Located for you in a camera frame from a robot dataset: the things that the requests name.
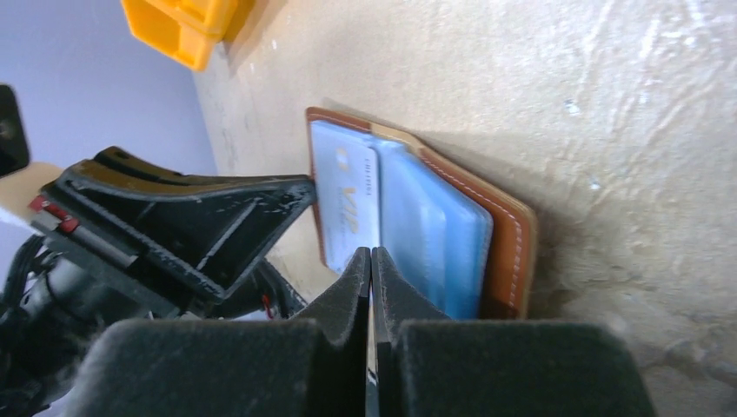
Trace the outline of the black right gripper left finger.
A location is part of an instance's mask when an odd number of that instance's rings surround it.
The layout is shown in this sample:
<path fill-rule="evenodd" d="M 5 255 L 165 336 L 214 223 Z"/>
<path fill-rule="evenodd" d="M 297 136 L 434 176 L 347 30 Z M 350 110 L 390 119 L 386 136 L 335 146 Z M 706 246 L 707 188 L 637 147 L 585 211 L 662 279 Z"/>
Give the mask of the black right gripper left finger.
<path fill-rule="evenodd" d="M 370 251 L 288 320 L 126 320 L 85 358 L 68 416 L 362 416 Z"/>

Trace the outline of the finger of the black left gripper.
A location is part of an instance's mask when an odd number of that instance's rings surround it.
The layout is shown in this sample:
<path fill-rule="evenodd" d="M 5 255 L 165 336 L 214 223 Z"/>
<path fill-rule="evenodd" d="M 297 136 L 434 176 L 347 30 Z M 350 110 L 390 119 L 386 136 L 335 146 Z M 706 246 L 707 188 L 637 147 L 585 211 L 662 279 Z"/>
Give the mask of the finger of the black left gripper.
<path fill-rule="evenodd" d="M 41 194 L 135 260 L 134 275 L 163 278 L 221 303 L 236 293 L 316 199 L 299 181 L 162 184 L 81 161 Z"/>
<path fill-rule="evenodd" d="M 185 175 L 174 170 L 159 167 L 146 162 L 116 146 L 98 152 L 93 160 L 115 171 L 162 184 L 221 184 L 221 183 L 256 183 L 276 181 L 299 181 L 299 175 L 256 175 L 256 176 L 223 176 L 223 175 Z"/>

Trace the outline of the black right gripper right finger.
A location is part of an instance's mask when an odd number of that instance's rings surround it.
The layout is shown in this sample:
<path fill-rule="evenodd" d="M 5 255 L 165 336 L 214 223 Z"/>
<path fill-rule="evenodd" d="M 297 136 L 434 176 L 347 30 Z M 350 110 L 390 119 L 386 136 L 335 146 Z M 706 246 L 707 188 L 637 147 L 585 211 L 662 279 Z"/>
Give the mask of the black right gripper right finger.
<path fill-rule="evenodd" d="M 371 253 L 383 416 L 652 416 L 625 344 L 587 323 L 449 318 Z"/>

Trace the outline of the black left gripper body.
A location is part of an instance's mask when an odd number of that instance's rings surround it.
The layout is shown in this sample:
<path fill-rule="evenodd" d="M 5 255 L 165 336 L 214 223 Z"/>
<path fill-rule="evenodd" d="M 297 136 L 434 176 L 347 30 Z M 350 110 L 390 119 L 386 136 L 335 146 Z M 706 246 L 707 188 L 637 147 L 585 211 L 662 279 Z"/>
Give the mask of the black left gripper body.
<path fill-rule="evenodd" d="M 100 245 L 79 262 L 65 254 L 58 233 L 35 235 L 20 249 L 3 291 L 1 413 L 32 416 L 64 397 L 95 339 L 119 321 L 156 315 L 146 295 L 169 306 L 169 318 L 235 319 L 257 310 L 289 318 L 305 300 L 267 260 L 221 303 L 202 301 L 163 278 L 118 269 Z"/>

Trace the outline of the brown leather card holder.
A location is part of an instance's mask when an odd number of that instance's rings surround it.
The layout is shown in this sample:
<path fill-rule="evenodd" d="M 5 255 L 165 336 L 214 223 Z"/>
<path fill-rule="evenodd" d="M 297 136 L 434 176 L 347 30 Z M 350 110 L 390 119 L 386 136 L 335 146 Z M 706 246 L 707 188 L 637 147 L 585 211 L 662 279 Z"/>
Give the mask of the brown leather card holder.
<path fill-rule="evenodd" d="M 528 315 L 528 295 L 537 259 L 538 221 L 524 202 L 439 153 L 405 130 L 320 107 L 305 110 L 308 122 L 328 121 L 360 133 L 400 142 L 443 180 L 479 203 L 494 220 L 478 316 L 520 320 Z"/>

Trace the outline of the yellow three-compartment plastic bin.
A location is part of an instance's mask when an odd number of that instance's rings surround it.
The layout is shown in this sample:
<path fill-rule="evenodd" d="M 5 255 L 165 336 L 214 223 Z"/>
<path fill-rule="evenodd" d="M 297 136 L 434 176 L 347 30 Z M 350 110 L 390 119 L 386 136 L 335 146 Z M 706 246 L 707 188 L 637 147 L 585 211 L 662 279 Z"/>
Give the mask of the yellow three-compartment plastic bin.
<path fill-rule="evenodd" d="M 256 2 L 122 0 L 121 5 L 135 39 L 200 72 L 215 46 L 235 36 Z"/>

